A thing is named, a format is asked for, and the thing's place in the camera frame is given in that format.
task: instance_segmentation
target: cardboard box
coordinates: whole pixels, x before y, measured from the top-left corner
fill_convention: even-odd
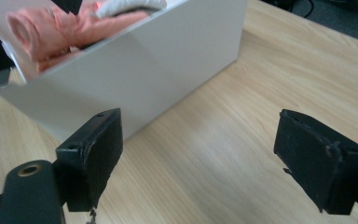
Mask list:
[[[0,86],[0,95],[60,141],[91,116],[120,107],[126,139],[237,59],[245,7],[246,0],[168,1],[25,85]]]

